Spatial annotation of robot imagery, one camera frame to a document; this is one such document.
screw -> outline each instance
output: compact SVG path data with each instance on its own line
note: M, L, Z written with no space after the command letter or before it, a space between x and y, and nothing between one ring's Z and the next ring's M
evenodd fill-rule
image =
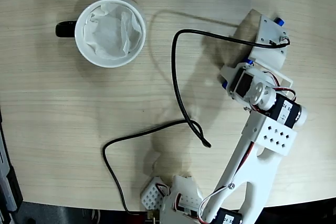
M235 184L230 183L230 184L228 185L228 188L229 188L230 190L234 189L234 188L235 188Z

wire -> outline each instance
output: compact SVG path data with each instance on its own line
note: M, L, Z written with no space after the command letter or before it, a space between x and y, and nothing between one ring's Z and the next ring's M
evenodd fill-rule
M236 173L238 172L238 170L239 170L239 169L243 166L243 164L245 163L245 161L246 161L248 155L250 155L250 153L251 153L251 151L252 151L253 146L254 146L254 142L251 142L250 145L249 145L249 147L248 147L248 149L247 149L247 151L246 151L246 153L245 153L245 155L244 155L244 157L241 159L241 161L240 161L240 163L239 163L239 165L238 165L238 168L237 168Z
M208 224L207 222L205 222L203 219L202 219L202 216L201 216L201 209L202 209L202 206L214 195L220 193L221 191L223 191L224 189L226 189L227 186L223 186L223 187L220 187L219 189L217 189L216 191L214 191L212 194L210 194L209 196L205 197L200 206L198 207L198 211L197 211L197 216L198 216L198 220L200 221L201 224Z
M100 210L98 209L98 219L97 219L97 224L100 223Z
M279 82L278 78L277 78L271 71L265 70L265 71L263 71L263 73L268 73L268 74L270 74L270 75L272 76L272 78L273 78L273 81L274 81L275 85L276 85L277 87L280 86L280 82Z
M164 185L164 184L160 184L160 183L156 183L155 186L156 186L156 188L158 189L158 191L160 192L160 194L162 195L162 197L165 197L165 196L170 195L170 188L169 188L169 186ZM165 187L165 188L168 190L168 194L165 194L165 193L161 190L160 186Z
M211 147L211 144L204 138L202 127L197 122L190 119L190 117L189 117L189 115L188 115L188 113L187 113L187 111L186 111L186 109L183 105L181 94L180 94L180 91L178 89L179 86L177 84L177 74L176 74L176 45L177 45L177 39L179 38L179 35L186 34L186 33L199 34L199 35L212 37L212 38L216 38L216 39L221 39L221 40L225 40L225 41L230 41L230 42L234 42L234 43L239 43L239 44L243 44L243 45L260 47L260 48L268 48L268 49L285 48L288 45L290 45L289 38L286 38L287 43L282 43L282 44L278 44L278 45L267 45L267 44L259 44L259 43L255 43L255 42L250 42L250 41L240 40L240 39L226 37L226 36L222 36L222 35L212 34L212 33L206 32L206 31L200 31L200 30L195 30L195 29L183 29L183 30L178 31L175 34L175 36L173 38L173 42L172 42L172 53L171 53L172 80L173 80L173 86L174 86L174 92L175 92L176 100L177 100L177 103L180 107L181 113L184 116L184 120L178 120L178 121L174 121L174 122L170 122L170 123L165 123L165 124L159 125L157 127L154 127L152 129L149 129L147 131L143 131L143 132L140 132L140 133L136 133L136 134L132 134L132 135L117 138L115 140L108 141L107 143L105 143L105 145L102 148L102 156L103 156L104 162L106 164L106 167L108 168L108 170L109 170L109 172L110 172L110 174L111 174L111 176L112 176L112 178L113 178L113 180L114 180L114 182L115 182L115 184L118 188L122 205L123 205L125 211L130 215L137 215L137 214L132 214L128 210L126 202L125 202L125 197L124 197L122 188L120 186L120 183L119 183L119 181L118 181L118 179L117 179L114 171L112 170L112 168L109 164L109 161L107 159L106 149L110 145L112 145L114 143L117 143L117 142L124 141L124 140L129 140L129 139L133 139L133 138L136 138L136 137L148 135L148 134L151 134L151 133L166 129L168 127L178 125L178 124L187 123L189 125L190 129L202 141L203 145L206 146L206 147L209 147L209 148Z
M136 137L140 137L140 136L145 136L145 135L148 135L148 134L151 134L151 133L154 133L154 132L157 132L157 131L166 129L166 128L168 128L168 127L172 127L172 126L179 125L179 124L183 124L183 123L186 123L186 120L178 120L178 121L173 121L173 122L165 123L165 124L159 125L159 126L157 126L157 127L154 127L154 128L152 128L152 129L149 129L149 130L147 130L147 131L143 131L143 132L140 132L140 133L135 133L135 134L132 134L132 135L128 135L128 136L124 136L124 137L117 138L117 139L115 139L115 140L108 141L108 142L105 143L105 145L103 146L103 148L102 148L102 156L103 156L105 165L106 165L106 167L108 168L108 170L109 170L109 172L110 172L110 174L111 174L111 176L112 176L112 178L113 178L113 180L114 180L114 182L115 182L115 184L116 184L116 186L117 186L117 188L118 188L118 191L119 191L119 194L120 194L120 199L121 199L122 205L123 205L125 211L126 211L128 214L130 214L130 215L138 215L138 214L132 214L132 213L128 210L128 208L127 208L127 205L126 205L126 202L125 202L124 193L123 193L123 191L122 191L122 188L121 188L121 186L120 186L120 183L119 183L119 181L118 181L118 179L117 179L117 177L116 177L114 171L112 170L112 168L111 168L111 166L110 166L110 164L109 164L109 161L108 161L108 159L107 159L107 156L106 156L106 149L107 149L110 145L112 145L112 144L114 144L114 143L121 142L121 141L124 141L124 140L129 140L129 139L136 138ZM193 121L193 120L191 120L191 123L192 123L193 125L196 125L196 127L198 128L198 130L199 130L199 132L200 132L200 135L203 136L203 130L202 130L201 126L200 126L197 122L195 122L195 121Z
M289 91L291 93L293 93L293 98L292 101L295 102L296 101L296 92L291 89L291 88L286 88L286 87L277 87L277 88L273 88L275 91Z
M191 130L195 133L195 135L202 141L203 145L205 147L210 148L211 144L204 138L203 134L201 134L196 127L191 123L191 119L183 105L183 101L181 98L181 94L179 91L179 85L177 83L177 74L176 74L176 45L177 45L177 40L179 38L179 35L181 34L199 34L199 35L203 35L203 36L207 36L207 37L212 37L212 38L216 38L216 39L220 39L220 40L225 40L225 41L230 41L233 43L239 43L239 44L243 44L243 45L248 45L248 46L253 46L253 47L260 47L260 48L268 48L268 49L276 49L276 48L284 48L290 45L290 40L289 38L287 39L287 43L283 43L283 44L278 44L278 45L267 45L267 44L260 44L260 43L255 43L255 42L251 42L251 41L245 41L245 40L241 40L241 39L236 39L236 38L231 38L231 37L226 37L226 36L222 36L222 35L218 35L218 34L212 34L209 33L207 31L200 31L200 30L195 30L195 29L182 29L180 31L178 31L173 39L173 43L172 43L172 80L173 80L173 86L174 86L174 91L175 91L175 96L176 96L176 100L178 103L178 106L180 107L181 113L184 116L186 122L188 123L189 127L191 128Z
M239 165L238 165L238 168L233 176L233 178L231 179L230 183L228 184L231 184L232 181L234 180L234 177L236 176L237 172L239 171L239 169L243 166L243 164L245 163L247 157L250 155L252 149L253 149L253 146L254 146L254 142L250 142L250 145L248 146L248 149L247 151L245 152L243 158L241 159ZM209 196L205 197L200 206L198 207L198 211L197 211L197 216L198 216L198 220L201 224L208 224L207 222L205 222L203 219L202 219L202 215L201 215L201 209L202 209L202 206L214 195L220 193L221 191L223 191L224 189L226 189L228 186L222 186L220 187L219 189L215 190L212 194L210 194Z
M181 193L178 193L178 194L176 195L176 198L175 198L175 200L174 200L174 210L175 210L175 211L177 211L178 203L180 202L181 196L182 196Z

white mug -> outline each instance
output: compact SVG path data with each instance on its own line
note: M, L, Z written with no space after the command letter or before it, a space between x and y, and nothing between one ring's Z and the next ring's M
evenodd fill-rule
M142 36L137 47L133 51L129 52L128 55L119 59L101 58L96 55L92 47L84 42L83 28L88 17L94 9L106 3L120 4L131 9L137 17L142 30ZM60 38L75 38L78 50L91 63L104 68L116 68L129 63L140 53L146 39L146 19L144 12L140 9L137 3L132 0L99 0L86 7L79 15L77 21L64 21L58 23L56 25L55 32L56 36Z

robotic arm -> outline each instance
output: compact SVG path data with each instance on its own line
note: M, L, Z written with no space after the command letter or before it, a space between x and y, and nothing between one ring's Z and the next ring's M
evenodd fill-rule
M286 30L261 17L257 43L276 45L286 39ZM244 62L235 68L221 69L226 80L223 88L250 116L221 179L208 197L203 199L192 178L175 176L171 192L166 195L162 193L163 182L157 177L152 180L141 199L148 210L160 210L160 223L255 223L266 205L278 165L288 155L297 135L293 127L302 126L307 118L307 110L296 103L291 89L293 81L279 72L286 52L286 48L254 47ZM264 150L257 156L260 148ZM244 182L246 196L239 212L220 208Z

white tissue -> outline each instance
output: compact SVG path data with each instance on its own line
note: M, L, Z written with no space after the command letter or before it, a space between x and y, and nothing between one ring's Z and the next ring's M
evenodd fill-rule
M91 13L84 25L84 41L96 55L120 59L138 45L142 31L134 12L119 4L103 4Z

